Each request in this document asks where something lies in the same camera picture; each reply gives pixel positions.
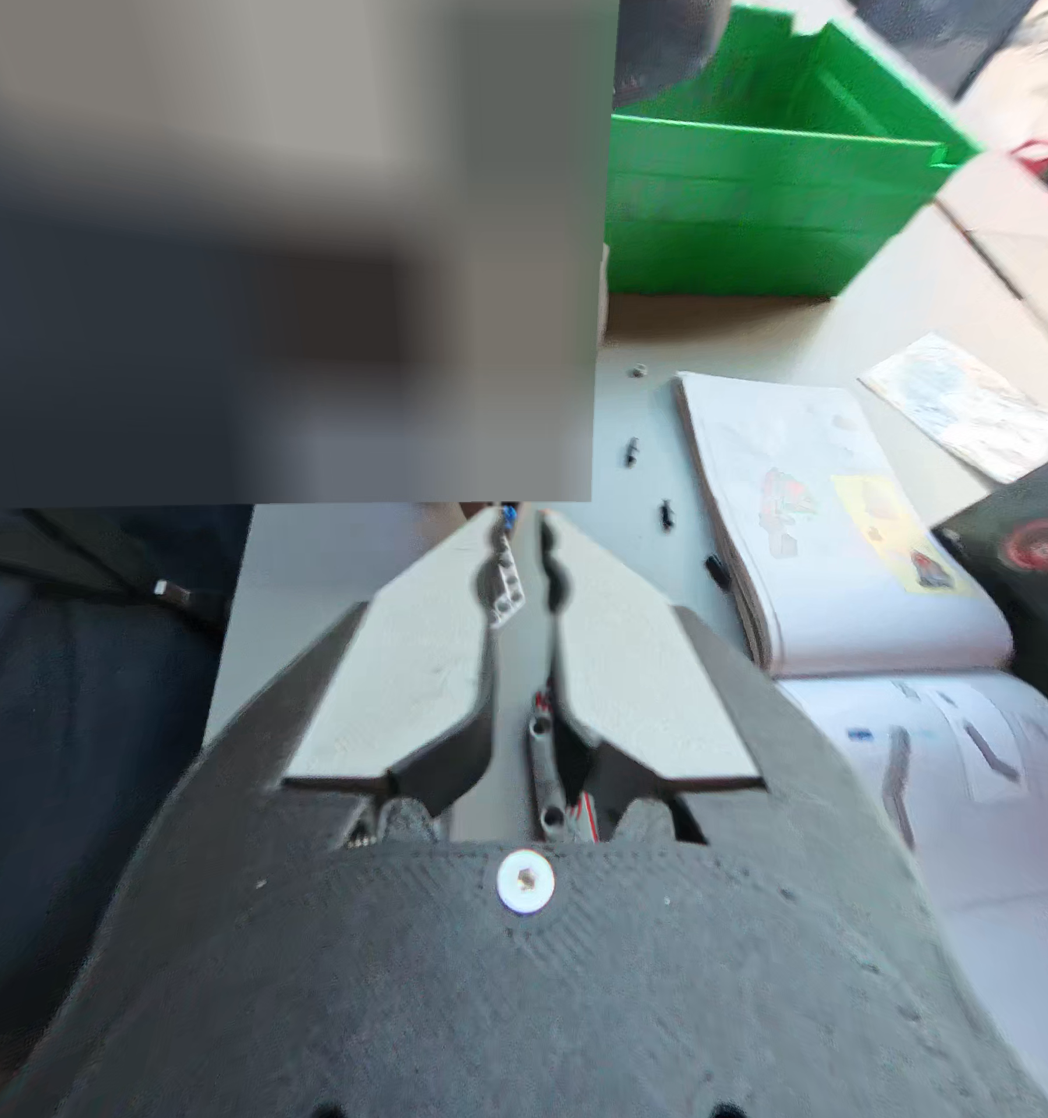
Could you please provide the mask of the black printed lego box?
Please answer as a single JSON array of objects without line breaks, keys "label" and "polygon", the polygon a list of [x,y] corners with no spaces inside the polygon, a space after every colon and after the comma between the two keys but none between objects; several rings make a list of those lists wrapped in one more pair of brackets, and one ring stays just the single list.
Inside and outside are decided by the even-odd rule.
[{"label": "black printed lego box", "polygon": [[1048,463],[933,532],[1004,613],[1017,678],[1048,698]]}]

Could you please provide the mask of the lego instruction booklet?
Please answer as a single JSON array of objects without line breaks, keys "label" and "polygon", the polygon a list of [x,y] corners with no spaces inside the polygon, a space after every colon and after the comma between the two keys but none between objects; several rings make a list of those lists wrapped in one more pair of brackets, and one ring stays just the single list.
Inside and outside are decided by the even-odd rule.
[{"label": "lego instruction booklet", "polygon": [[752,657],[918,859],[991,1010],[1048,1029],[1048,700],[852,395],[676,376]]}]

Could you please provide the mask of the printed sticker sheet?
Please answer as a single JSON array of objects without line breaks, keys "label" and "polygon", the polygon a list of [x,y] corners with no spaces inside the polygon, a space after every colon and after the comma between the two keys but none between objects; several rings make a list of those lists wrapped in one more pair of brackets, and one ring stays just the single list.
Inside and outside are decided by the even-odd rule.
[{"label": "printed sticker sheet", "polygon": [[858,380],[929,440],[998,484],[1014,483],[1048,463],[1048,411],[936,333]]}]

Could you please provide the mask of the bent grey lego beam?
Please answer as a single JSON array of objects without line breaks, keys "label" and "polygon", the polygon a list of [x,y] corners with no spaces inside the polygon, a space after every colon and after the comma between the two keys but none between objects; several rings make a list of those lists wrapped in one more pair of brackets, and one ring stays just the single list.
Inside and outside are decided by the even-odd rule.
[{"label": "bent grey lego beam", "polygon": [[523,609],[526,597],[511,546],[511,525],[503,522],[493,536],[495,571],[492,576],[492,601],[489,607],[490,627],[503,628]]}]

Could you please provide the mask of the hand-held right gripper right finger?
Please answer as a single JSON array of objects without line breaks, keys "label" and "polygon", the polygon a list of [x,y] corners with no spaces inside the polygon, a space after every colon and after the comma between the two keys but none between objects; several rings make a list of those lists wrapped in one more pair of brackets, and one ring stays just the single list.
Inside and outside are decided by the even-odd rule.
[{"label": "hand-held right gripper right finger", "polygon": [[541,515],[556,721],[587,750],[599,818],[640,798],[763,788],[671,600],[563,513]]}]

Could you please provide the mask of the grey red-patterned lego assembly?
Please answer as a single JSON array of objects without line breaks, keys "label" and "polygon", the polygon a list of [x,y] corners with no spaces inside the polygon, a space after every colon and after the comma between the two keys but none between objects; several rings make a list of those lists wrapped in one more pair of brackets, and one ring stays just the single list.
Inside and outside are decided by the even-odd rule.
[{"label": "grey red-patterned lego assembly", "polygon": [[580,790],[567,799],[556,762],[554,705],[551,689],[535,692],[531,719],[527,728],[528,756],[531,760],[534,800],[542,837],[549,842],[597,843],[597,812],[591,793]]}]

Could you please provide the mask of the person's dark blue clothing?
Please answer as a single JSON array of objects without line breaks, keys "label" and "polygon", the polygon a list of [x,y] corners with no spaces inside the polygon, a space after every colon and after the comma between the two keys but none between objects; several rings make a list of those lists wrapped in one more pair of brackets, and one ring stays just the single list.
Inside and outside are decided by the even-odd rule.
[{"label": "person's dark blue clothing", "polygon": [[0,511],[0,1045],[62,1004],[193,762],[252,517]]}]

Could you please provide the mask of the green plastic bin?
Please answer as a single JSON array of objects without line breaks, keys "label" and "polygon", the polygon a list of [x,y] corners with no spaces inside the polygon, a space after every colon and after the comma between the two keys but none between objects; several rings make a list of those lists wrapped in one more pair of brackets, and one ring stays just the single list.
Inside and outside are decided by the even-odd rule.
[{"label": "green plastic bin", "polygon": [[612,114],[608,292],[832,299],[981,151],[844,21],[736,6],[699,76]]}]

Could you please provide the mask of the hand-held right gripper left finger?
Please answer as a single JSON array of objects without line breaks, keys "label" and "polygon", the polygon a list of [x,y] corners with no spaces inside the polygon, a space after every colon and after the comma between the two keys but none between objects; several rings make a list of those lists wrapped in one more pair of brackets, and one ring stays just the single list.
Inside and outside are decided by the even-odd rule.
[{"label": "hand-held right gripper left finger", "polygon": [[483,510],[367,603],[283,784],[415,799],[433,818],[475,787],[492,756],[485,581],[501,525]]}]

